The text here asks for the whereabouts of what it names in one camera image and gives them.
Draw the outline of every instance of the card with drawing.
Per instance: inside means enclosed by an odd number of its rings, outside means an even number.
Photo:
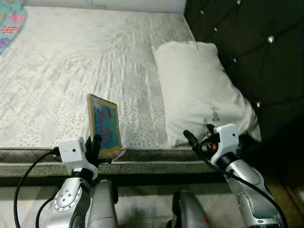
[[[100,155],[122,148],[117,105],[93,94],[87,95],[91,139],[101,135]]]

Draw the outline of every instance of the white pillow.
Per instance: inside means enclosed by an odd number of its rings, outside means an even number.
[[[261,141],[257,116],[232,85],[214,44],[171,41],[161,45],[154,57],[170,146],[187,143],[185,129],[203,140],[208,133],[205,124],[235,123],[239,134]]]

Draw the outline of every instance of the tufted headboard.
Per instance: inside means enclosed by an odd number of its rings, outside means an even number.
[[[185,17],[197,41],[216,44],[263,140],[303,115],[304,1],[188,0]]]

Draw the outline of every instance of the mattress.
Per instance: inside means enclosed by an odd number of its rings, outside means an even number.
[[[118,105],[120,162],[194,161],[168,148],[153,50],[193,40],[173,13],[25,7],[27,21],[0,55],[0,161],[33,162],[89,135],[86,94]]]

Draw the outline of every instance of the tiled floor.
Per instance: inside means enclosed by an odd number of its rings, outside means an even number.
[[[198,197],[213,228],[243,228],[237,202],[226,184],[119,187],[115,206],[120,228],[165,228],[171,218],[173,193],[188,189]],[[54,187],[24,187],[18,201],[22,228],[35,227],[35,216],[41,204],[54,192]],[[0,188],[0,227],[14,228],[14,188]],[[46,227],[51,205],[40,217]]]

